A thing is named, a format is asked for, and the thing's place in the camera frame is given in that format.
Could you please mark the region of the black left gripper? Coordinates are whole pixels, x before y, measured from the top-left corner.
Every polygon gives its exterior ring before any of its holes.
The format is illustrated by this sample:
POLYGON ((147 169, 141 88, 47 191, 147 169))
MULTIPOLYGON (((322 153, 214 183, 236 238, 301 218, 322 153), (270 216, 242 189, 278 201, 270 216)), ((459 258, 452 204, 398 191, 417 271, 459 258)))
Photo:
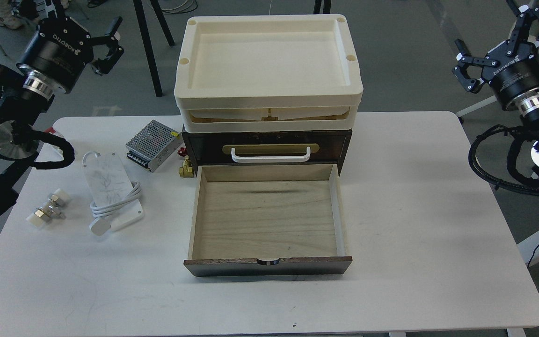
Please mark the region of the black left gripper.
POLYGON ((116 17, 107 32, 92 37, 90 44, 90 32, 73 18, 42 19, 16 66, 24 74, 38 71, 54 81, 58 90, 70 93, 86 64, 94 59, 93 46, 109 47, 105 58, 91 62, 95 74, 107 75, 117 64, 124 54, 116 38, 122 21, 121 16, 116 17))

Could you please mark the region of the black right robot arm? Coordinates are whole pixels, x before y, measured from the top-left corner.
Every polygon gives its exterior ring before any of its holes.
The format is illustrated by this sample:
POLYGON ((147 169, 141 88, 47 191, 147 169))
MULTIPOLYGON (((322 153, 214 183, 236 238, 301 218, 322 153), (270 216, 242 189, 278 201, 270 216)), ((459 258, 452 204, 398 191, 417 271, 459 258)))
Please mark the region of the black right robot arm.
POLYGON ((473 172, 496 189, 539 197, 539 5, 507 5, 516 23, 503 40, 482 58, 472 56, 462 40, 452 73, 467 92, 477 93, 489 85, 504 111, 517 110, 521 126, 496 125, 477 136, 471 144, 468 161, 473 172), (514 182, 488 173, 477 160, 479 145, 498 133, 513 137, 506 168, 514 182))

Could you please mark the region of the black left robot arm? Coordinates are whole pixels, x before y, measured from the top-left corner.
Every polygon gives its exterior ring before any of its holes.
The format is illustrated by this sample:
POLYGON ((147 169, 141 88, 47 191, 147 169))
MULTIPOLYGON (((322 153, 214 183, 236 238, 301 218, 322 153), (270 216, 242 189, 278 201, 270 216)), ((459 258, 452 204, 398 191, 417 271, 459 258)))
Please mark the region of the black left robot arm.
POLYGON ((68 141, 34 123, 56 92, 71 92, 87 64, 96 74, 111 71, 124 53, 116 36, 121 23, 116 17, 103 36, 93 37, 68 16, 43 19, 17 70, 0 65, 0 159, 12 162, 0 174, 0 216, 16 203, 13 187, 28 168, 61 169, 75 160, 68 141))

